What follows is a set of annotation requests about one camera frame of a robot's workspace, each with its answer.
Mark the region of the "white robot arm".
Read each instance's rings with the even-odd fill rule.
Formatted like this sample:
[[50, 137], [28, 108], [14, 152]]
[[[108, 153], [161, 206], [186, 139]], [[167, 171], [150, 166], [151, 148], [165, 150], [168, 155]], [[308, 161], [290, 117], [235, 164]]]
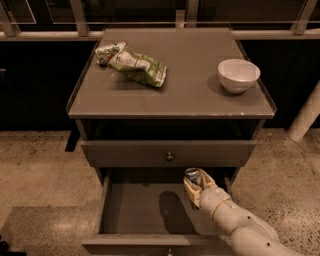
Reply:
[[185, 180], [191, 200], [238, 256], [320, 256], [319, 113], [314, 89], [293, 125], [267, 128], [229, 195], [203, 170]]

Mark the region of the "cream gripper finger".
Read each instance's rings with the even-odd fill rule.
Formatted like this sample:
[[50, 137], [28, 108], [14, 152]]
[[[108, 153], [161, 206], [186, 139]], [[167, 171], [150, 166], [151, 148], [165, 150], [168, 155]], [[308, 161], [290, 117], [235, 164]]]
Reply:
[[214, 179], [203, 169], [200, 170], [200, 178], [199, 178], [199, 185], [202, 189], [207, 189], [211, 187], [215, 187], [216, 183]]
[[184, 187], [187, 191], [187, 194], [188, 194], [190, 200], [192, 201], [192, 195], [193, 195], [194, 190], [200, 186], [197, 186], [195, 184], [188, 184], [185, 180], [183, 180], [183, 182], [184, 182]]

